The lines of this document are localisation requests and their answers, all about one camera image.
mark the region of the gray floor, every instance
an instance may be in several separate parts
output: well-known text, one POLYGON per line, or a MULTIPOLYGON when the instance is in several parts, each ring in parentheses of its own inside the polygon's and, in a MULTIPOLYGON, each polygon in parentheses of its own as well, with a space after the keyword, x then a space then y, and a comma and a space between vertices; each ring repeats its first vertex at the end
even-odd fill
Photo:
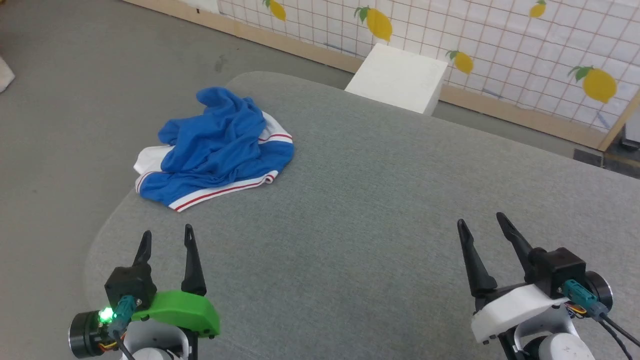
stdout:
MULTIPOLYGON (((67 327, 89 310, 89 244, 131 189, 138 151, 194 94, 253 70, 344 88, 351 75, 116 0, 8 0, 0 54, 0 349, 71 359, 67 327)), ((565 156, 574 144, 439 104, 435 115, 565 156)))

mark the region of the yellow lemon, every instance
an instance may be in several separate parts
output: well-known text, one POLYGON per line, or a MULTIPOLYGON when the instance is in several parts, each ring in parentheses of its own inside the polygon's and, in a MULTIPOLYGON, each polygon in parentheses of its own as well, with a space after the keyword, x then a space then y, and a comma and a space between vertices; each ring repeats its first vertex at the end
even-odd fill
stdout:
POLYGON ((473 60, 471 60, 469 55, 467 55, 467 54, 465 54, 465 53, 463 53, 461 51, 449 50, 449 51, 447 51, 445 56, 448 56, 451 60, 455 59, 453 61, 453 64, 456 66, 456 68, 458 70, 464 72, 467 75, 471 74, 471 70, 474 69, 473 60))
POLYGON ((545 13, 547 9, 547 3, 545 0, 538 0, 537 5, 534 5, 531 10, 529 10, 530 17, 541 17, 542 14, 545 13))
POLYGON ((376 38, 391 41, 393 28, 391 27, 391 21, 385 14, 368 6, 357 8, 353 16, 356 16, 356 14, 359 14, 361 22, 367 19, 367 27, 376 38))
POLYGON ((576 66, 569 71, 569 75, 573 71, 575 71, 576 83, 584 78, 582 89, 588 97, 606 104, 616 95, 618 91, 616 80, 606 71, 594 69, 593 66, 576 66))
POLYGON ((282 21, 287 20, 287 12, 284 11, 282 5, 276 3, 274 0, 262 0, 262 3, 264 3, 267 8, 271 10, 271 13, 277 19, 280 19, 282 21))

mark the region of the blue fabric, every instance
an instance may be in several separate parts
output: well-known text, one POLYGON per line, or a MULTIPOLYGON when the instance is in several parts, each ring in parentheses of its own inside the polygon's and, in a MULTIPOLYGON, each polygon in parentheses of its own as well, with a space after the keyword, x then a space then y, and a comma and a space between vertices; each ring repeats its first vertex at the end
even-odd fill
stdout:
POLYGON ((196 98, 207 106, 202 115, 169 120, 158 132, 161 142, 175 147, 162 161, 163 172, 141 184, 142 197, 168 206, 197 190, 281 172, 291 161, 291 143, 258 145, 266 122, 251 98, 219 87, 203 89, 196 98))

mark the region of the green led light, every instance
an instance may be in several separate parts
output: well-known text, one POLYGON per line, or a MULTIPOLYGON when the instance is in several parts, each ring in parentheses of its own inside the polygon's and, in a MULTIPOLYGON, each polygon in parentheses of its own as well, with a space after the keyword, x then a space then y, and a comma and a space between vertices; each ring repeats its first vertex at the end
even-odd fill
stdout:
POLYGON ((105 307, 104 310, 98 312, 101 323, 110 323, 113 321, 113 310, 110 307, 105 307))

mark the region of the green plastic bracket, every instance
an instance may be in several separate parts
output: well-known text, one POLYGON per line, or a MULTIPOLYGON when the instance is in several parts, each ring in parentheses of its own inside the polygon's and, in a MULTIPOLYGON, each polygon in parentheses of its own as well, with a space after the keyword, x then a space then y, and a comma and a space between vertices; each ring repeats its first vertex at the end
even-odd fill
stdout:
POLYGON ((133 314, 132 321, 149 318, 189 329, 199 338, 220 335, 218 312, 207 298, 180 290, 156 293, 151 307, 133 314))

